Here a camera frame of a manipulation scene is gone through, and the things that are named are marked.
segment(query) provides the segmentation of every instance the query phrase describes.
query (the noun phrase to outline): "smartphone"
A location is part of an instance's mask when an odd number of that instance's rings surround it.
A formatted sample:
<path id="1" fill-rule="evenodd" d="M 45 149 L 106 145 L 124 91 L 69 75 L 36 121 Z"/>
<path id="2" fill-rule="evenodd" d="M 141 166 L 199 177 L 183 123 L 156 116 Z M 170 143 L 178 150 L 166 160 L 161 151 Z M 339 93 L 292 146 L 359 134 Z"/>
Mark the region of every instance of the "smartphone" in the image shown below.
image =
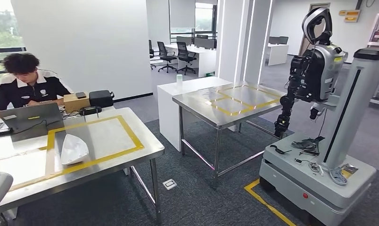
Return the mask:
<path id="1" fill-rule="evenodd" d="M 76 97 L 77 97 L 77 99 L 81 99 L 81 98 L 87 97 L 87 95 L 85 95 L 84 92 L 79 92 L 79 93 L 76 93 Z"/>

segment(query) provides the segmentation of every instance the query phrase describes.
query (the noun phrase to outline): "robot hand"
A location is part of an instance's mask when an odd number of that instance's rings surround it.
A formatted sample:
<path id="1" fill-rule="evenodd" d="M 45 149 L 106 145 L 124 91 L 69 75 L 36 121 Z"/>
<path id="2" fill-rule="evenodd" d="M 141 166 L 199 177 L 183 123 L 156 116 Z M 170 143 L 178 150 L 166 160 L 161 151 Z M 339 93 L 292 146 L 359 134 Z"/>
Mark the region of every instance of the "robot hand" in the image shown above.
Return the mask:
<path id="1" fill-rule="evenodd" d="M 321 116 L 327 110 L 326 107 L 323 107 L 319 103 L 314 103 L 310 108 L 310 119 L 315 120 L 317 116 Z"/>

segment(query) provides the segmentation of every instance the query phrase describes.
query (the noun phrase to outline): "light strip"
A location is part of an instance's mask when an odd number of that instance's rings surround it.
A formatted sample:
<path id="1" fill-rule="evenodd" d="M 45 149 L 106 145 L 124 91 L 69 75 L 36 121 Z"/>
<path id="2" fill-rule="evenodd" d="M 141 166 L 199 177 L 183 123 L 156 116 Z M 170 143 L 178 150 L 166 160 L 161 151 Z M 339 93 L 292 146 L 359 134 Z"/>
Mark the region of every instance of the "light strip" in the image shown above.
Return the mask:
<path id="1" fill-rule="evenodd" d="M 220 37 L 219 37 L 219 42 L 220 42 L 220 46 L 219 46 L 219 66 L 217 67 L 217 71 L 218 71 L 218 74 L 217 74 L 217 77 L 220 78 L 220 67 L 222 65 L 222 46 L 223 46 L 223 32 L 224 32 L 224 12 L 226 10 L 226 0 L 222 0 L 223 1 L 223 9 L 222 9 L 222 30 L 220 31 Z"/>
<path id="2" fill-rule="evenodd" d="M 252 14 L 251 14 L 251 24 L 249 26 L 249 37 L 248 37 L 247 55 L 245 56 L 245 68 L 244 68 L 244 79 L 243 79 L 244 81 L 245 81 L 245 76 L 247 75 L 249 44 L 251 42 L 251 32 L 252 32 L 252 24 L 253 24 L 253 13 L 255 11 L 255 2 L 256 2 L 256 0 L 253 0 Z"/>
<path id="3" fill-rule="evenodd" d="M 272 13 L 272 5 L 273 5 L 273 0 L 270 0 L 269 17 L 267 18 L 267 27 L 266 27 L 266 33 L 264 34 L 262 59 L 260 60 L 260 67 L 259 67 L 259 78 L 257 78 L 257 84 L 258 85 L 260 83 L 260 77 L 262 75 L 262 66 L 264 63 L 264 50 L 266 49 L 267 31 L 269 31 L 269 26 L 270 26 L 270 14 Z"/>
<path id="4" fill-rule="evenodd" d="M 242 1 L 242 13 L 241 13 L 241 23 L 239 24 L 239 38 L 238 38 L 238 47 L 237 47 L 237 61 L 235 62 L 234 82 L 236 82 L 237 73 L 238 73 L 239 48 L 241 47 L 242 24 L 244 22 L 244 11 L 245 11 L 245 0 Z"/>

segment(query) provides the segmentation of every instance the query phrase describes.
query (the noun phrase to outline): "white plastic bag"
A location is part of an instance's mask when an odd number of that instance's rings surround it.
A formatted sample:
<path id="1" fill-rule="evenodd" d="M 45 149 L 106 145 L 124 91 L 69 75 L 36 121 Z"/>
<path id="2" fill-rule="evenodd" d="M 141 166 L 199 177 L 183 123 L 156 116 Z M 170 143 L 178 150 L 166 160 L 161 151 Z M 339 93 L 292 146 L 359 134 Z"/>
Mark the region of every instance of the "white plastic bag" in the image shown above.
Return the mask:
<path id="1" fill-rule="evenodd" d="M 88 154 L 88 146 L 83 140 L 71 134 L 66 134 L 60 156 L 63 165 L 81 162 Z"/>

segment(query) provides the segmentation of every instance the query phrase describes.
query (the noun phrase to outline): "black hair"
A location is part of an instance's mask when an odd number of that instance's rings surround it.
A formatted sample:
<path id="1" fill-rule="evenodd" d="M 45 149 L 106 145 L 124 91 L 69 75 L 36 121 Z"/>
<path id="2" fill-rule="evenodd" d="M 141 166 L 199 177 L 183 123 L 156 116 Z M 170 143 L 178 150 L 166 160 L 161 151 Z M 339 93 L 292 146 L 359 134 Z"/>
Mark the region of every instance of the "black hair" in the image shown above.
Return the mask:
<path id="1" fill-rule="evenodd" d="M 11 74 L 27 74 L 35 71 L 40 65 L 37 59 L 31 53 L 13 53 L 3 59 L 5 70 Z"/>

